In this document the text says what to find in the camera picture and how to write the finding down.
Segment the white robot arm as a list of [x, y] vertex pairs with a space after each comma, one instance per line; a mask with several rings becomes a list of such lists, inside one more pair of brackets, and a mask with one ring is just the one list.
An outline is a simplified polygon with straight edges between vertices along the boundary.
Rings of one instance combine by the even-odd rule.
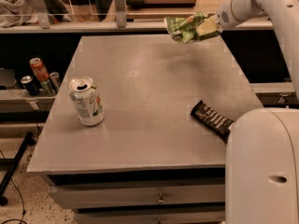
[[[226, 0], [196, 29], [203, 35], [267, 15], [299, 90], [299, 0]], [[226, 148], [225, 224], [299, 224], [299, 110], [240, 117]]]

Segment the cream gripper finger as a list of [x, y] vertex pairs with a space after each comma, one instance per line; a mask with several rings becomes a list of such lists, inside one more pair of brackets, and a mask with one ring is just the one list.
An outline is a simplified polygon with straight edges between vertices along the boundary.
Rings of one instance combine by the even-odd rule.
[[221, 31], [221, 25], [216, 15], [213, 15], [196, 28], [196, 33], [200, 36], [212, 35]]

